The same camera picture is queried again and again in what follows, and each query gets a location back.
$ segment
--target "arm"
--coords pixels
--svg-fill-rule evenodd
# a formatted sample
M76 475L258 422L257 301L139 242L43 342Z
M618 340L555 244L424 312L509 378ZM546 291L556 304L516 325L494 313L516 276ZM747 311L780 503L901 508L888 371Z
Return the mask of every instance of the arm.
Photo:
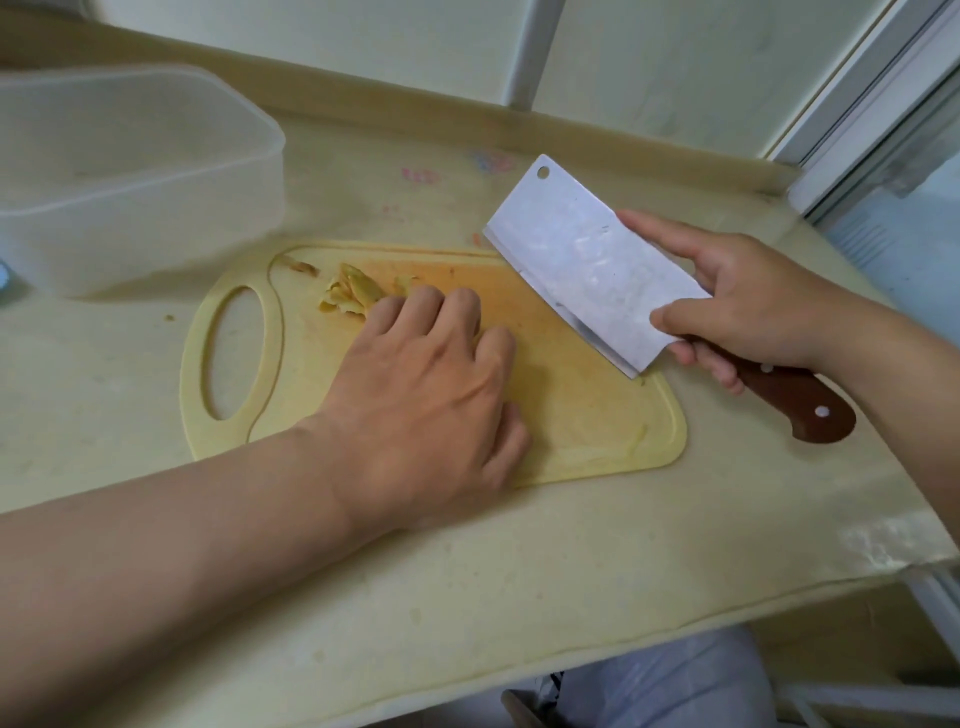
M960 543L960 350L752 237L640 212L619 215L643 238L693 260L698 282L714 296L654 311L655 327L833 379L861 406ZM682 364L698 362L735 393L742 391L732 365L705 345L681 342L671 350Z
M470 291L385 299L292 429L0 516L0 724L86 699L389 531L494 499L529 435L503 403L513 337L474 347L479 321Z

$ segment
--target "cleaver blade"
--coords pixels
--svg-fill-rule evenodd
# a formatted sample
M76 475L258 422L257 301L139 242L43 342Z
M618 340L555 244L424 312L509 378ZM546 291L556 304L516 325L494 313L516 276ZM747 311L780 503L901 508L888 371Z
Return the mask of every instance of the cleaver blade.
M677 299L709 297L547 155L526 171L483 232L541 298L630 378L679 341L653 328L650 312Z

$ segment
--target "hand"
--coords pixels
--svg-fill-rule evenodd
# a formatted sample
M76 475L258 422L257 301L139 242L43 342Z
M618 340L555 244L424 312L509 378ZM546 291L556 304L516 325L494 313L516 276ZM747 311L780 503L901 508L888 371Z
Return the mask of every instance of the hand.
M823 371L839 326L865 300L822 279L749 235L723 234L620 210L620 221L668 253L692 260L694 278L712 299L681 299L650 315L674 336L698 336L754 361ZM668 349L683 365L699 363L739 394L733 364L707 344L677 342Z
M370 311L324 403L303 426L320 432L352 518L382 530L482 507L530 447L504 403L513 335L480 325L480 299L432 286Z

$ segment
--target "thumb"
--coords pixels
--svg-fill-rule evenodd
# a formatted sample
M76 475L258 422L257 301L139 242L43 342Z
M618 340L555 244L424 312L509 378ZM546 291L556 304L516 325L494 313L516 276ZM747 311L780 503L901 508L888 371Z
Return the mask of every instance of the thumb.
M671 336L700 336L714 340L710 335L717 322L714 299L677 299L650 313L650 323L657 330Z

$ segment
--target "cutting board handle hole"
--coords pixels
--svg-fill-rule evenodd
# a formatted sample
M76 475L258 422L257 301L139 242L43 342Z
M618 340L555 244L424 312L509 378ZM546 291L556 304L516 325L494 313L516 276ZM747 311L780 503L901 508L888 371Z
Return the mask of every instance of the cutting board handle hole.
M263 329L256 293L247 286L231 291L204 346L204 407L214 420L229 420L247 399L263 350Z

